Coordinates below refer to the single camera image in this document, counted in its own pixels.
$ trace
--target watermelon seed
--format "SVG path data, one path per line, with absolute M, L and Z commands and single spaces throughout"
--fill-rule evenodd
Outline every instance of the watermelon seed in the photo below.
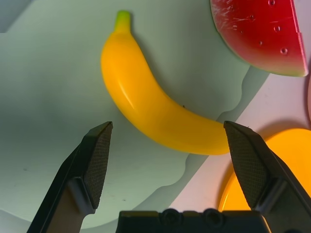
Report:
M 274 6 L 274 5 L 275 5 L 275 3 L 276 3 L 276 1 L 275 1 L 275 0 L 269 0 L 268 2 L 269 2 L 269 5 L 270 5 L 270 6 Z
M 274 31 L 275 31 L 275 32 L 281 31 L 281 27 L 280 27 L 280 26 L 274 27 Z
M 286 55 L 288 53 L 288 49 L 287 48 L 281 48 L 281 53 L 283 55 Z

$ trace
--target toy watermelon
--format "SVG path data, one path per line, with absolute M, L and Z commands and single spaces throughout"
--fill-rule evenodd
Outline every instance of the toy watermelon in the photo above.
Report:
M 271 73 L 308 74 L 294 0 L 210 0 L 216 28 L 243 60 Z

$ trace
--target orange object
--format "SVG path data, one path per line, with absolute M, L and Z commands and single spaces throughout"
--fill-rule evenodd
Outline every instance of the orange object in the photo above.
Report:
M 301 185 L 311 196 L 311 131 L 290 129 L 266 140 L 268 147 L 292 170 Z M 219 204 L 219 211 L 250 210 L 237 176 L 230 176 Z

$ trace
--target yellow banana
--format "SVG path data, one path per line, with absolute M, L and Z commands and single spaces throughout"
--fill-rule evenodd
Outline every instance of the yellow banana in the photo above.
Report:
M 183 152 L 229 152 L 223 125 L 196 115 L 170 99 L 154 79 L 135 39 L 131 18 L 118 12 L 101 57 L 106 88 L 124 116 L 154 141 Z

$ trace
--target banana stem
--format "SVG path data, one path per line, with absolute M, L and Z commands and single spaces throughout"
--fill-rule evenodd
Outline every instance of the banana stem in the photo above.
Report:
M 128 11 L 119 11 L 115 23 L 115 32 L 130 33 L 131 15 Z

